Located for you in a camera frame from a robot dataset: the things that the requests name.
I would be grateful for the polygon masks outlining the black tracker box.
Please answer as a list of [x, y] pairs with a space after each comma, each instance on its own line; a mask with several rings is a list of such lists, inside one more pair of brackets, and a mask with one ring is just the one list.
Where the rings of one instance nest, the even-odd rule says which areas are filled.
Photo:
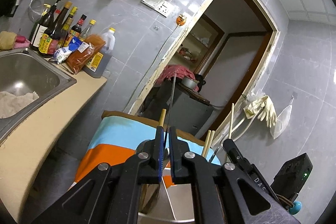
[[288, 200], [294, 200], [313, 169], [307, 153], [286, 161], [273, 179], [272, 190]]

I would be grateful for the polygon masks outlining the wooden chopstick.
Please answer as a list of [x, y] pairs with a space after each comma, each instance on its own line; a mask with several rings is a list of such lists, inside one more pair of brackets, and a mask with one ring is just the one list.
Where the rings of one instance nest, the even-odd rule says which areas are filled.
[[159, 126], [163, 127], [164, 122], [165, 122], [165, 117], [166, 117], [166, 109], [162, 109], [161, 115], [159, 118], [159, 124], [158, 124]]
[[230, 127], [228, 132], [228, 139], [232, 138], [232, 132], [233, 132], [233, 123], [234, 123], [234, 110], [235, 110], [235, 104], [231, 104], [231, 115], [230, 115]]

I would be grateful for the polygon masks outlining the cream rubber gloves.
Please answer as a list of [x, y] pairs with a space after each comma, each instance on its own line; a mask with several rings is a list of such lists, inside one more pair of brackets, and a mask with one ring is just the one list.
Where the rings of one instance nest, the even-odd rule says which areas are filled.
[[247, 119], [257, 118], [266, 121], [268, 128], [274, 127], [277, 120], [276, 110], [270, 96], [264, 95], [243, 108]]

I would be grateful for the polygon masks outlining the red capped sauce bottle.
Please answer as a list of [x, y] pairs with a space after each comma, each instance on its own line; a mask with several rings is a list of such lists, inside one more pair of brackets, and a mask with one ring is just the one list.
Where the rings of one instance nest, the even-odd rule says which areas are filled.
[[71, 27], [71, 29], [68, 31], [66, 39], [64, 40], [63, 47], [67, 47], [73, 37], [78, 37], [80, 35], [82, 25], [86, 18], [87, 16], [85, 14], [82, 14], [78, 22]]

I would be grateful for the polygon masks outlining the white mesh bag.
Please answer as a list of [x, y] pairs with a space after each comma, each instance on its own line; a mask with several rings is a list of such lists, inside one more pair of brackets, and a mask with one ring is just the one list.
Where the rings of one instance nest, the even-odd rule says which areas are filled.
[[293, 100], [294, 97], [292, 96], [288, 106], [278, 115], [275, 126], [270, 129], [270, 134], [273, 139], [277, 139], [287, 128], [290, 121]]

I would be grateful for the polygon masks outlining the stainless steel sink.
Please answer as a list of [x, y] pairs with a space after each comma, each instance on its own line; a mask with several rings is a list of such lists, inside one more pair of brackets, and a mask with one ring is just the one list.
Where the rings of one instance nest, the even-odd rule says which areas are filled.
[[35, 92], [38, 98], [16, 114], [1, 119], [1, 142], [30, 114], [76, 83], [76, 79], [29, 48], [1, 52], [1, 91], [15, 96]]

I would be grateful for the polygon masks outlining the white plastic utensil caddy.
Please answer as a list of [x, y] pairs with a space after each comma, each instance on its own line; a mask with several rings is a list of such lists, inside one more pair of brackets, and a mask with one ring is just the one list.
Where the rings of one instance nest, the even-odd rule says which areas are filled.
[[191, 186], [171, 185], [169, 149], [165, 149], [160, 184], [141, 188], [138, 223], [194, 223]]

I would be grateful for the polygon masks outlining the white wall socket panel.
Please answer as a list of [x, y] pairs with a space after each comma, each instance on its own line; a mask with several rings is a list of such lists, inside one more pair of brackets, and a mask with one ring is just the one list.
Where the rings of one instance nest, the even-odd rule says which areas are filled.
[[165, 0], [141, 0], [141, 2], [166, 18], [174, 11], [174, 6]]

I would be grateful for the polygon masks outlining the clear yellow-capped bottle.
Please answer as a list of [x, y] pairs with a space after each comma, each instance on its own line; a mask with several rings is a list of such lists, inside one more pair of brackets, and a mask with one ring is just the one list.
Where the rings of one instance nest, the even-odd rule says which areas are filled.
[[96, 24], [96, 20], [91, 19], [88, 26], [86, 26], [86, 28], [84, 28], [84, 30], [82, 30], [82, 32], [79, 35], [79, 39], [83, 42], [86, 38], [88, 38], [88, 36], [90, 36], [91, 32], [92, 32], [92, 28], [93, 26]]

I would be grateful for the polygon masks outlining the black pump bottle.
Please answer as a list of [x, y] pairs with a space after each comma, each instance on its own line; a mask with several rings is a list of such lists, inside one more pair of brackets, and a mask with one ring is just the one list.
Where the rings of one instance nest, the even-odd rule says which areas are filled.
[[54, 13], [56, 11], [57, 4], [60, 1], [61, 0], [56, 0], [54, 5], [49, 6], [50, 9], [47, 12], [43, 12], [42, 17], [37, 23], [34, 24], [33, 30], [30, 35], [30, 48], [32, 50], [38, 51], [43, 33], [54, 22]]

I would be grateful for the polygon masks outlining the orange wall hook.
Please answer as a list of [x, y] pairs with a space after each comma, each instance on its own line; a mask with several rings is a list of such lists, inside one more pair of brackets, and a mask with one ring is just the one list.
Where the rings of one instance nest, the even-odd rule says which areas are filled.
[[176, 18], [176, 24], [177, 26], [183, 26], [186, 23], [187, 16], [184, 14], [179, 14]]

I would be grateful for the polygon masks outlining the grey dish rag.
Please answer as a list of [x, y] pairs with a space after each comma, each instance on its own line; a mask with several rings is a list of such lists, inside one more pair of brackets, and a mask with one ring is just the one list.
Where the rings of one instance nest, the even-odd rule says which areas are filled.
[[1, 92], [0, 95], [1, 105], [0, 105], [0, 118], [9, 118], [23, 108], [33, 103], [35, 100], [39, 98], [36, 92], [26, 93], [22, 96], [16, 96], [9, 92]]

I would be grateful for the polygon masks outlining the yellow sponge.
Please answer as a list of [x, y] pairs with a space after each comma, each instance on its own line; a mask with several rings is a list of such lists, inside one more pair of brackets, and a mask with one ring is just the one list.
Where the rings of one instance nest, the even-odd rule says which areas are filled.
[[0, 33], [0, 50], [12, 50], [17, 38], [17, 34], [8, 31]]

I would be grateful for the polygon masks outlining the striped colourful table cloth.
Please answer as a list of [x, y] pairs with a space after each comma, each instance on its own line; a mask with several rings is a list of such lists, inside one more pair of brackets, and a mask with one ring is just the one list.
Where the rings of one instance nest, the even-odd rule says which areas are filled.
[[[100, 163], [111, 166], [124, 163], [135, 154], [140, 143], [155, 138], [158, 122], [148, 118], [137, 117], [119, 111], [104, 111], [102, 121], [96, 130], [87, 151], [76, 171], [73, 187]], [[187, 142], [191, 152], [201, 155], [204, 141], [188, 132], [176, 129], [179, 140]], [[170, 175], [163, 176], [168, 194], [174, 202], [182, 198], [192, 199], [190, 185], [175, 185]]]

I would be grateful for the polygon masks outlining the red pink cloth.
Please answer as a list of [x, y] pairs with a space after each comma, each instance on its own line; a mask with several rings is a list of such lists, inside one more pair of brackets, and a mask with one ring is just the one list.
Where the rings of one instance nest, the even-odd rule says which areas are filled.
[[174, 76], [181, 80], [184, 77], [195, 80], [195, 75], [193, 74], [193, 72], [183, 65], [167, 65], [156, 80], [155, 85], [160, 86], [165, 79], [171, 79], [171, 77]]

